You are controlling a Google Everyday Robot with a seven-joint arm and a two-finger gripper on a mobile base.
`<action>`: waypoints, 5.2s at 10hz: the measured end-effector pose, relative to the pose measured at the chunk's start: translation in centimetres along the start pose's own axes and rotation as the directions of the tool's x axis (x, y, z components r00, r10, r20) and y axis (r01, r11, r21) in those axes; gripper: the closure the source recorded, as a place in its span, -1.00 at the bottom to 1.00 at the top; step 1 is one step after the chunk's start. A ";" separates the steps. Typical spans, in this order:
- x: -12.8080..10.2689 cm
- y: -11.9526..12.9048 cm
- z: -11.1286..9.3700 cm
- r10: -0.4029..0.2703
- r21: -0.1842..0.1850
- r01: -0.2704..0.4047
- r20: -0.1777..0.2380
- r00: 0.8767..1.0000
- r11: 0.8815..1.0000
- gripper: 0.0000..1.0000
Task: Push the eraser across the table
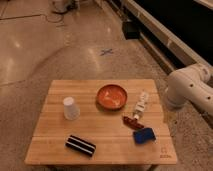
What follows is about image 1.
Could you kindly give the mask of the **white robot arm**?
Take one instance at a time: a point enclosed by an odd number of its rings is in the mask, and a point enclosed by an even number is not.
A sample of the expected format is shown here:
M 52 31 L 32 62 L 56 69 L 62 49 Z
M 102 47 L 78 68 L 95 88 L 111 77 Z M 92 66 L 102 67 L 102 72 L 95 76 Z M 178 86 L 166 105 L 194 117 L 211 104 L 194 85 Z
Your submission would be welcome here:
M 213 116 L 213 88 L 207 84 L 210 78 L 210 69 L 201 63 L 171 72 L 164 94 L 166 106 L 178 110 L 190 101 Z

